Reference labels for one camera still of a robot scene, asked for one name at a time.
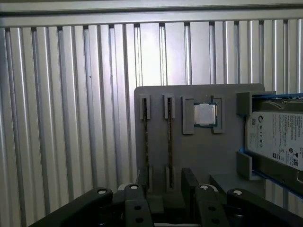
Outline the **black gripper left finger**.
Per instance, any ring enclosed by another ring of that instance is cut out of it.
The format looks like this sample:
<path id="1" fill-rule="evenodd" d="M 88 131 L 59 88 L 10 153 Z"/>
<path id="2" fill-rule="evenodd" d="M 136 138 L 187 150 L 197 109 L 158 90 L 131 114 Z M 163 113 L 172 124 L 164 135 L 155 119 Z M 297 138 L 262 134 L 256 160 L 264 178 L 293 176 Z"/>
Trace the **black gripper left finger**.
<path id="1" fill-rule="evenodd" d="M 35 227 L 150 227 L 152 215 L 146 199 L 147 168 L 135 183 L 117 192 L 92 189 L 35 222 Z"/>

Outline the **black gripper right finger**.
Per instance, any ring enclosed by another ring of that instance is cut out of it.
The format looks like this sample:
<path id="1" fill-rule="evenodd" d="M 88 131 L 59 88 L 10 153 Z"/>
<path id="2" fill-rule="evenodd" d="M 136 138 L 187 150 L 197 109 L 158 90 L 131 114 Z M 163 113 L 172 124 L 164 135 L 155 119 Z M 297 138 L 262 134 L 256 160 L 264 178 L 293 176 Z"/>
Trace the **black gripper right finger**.
<path id="1" fill-rule="evenodd" d="M 231 189 L 225 198 L 199 184 L 190 168 L 181 170 L 181 192 L 191 219 L 202 227 L 301 227 L 299 217 L 247 190 Z"/>

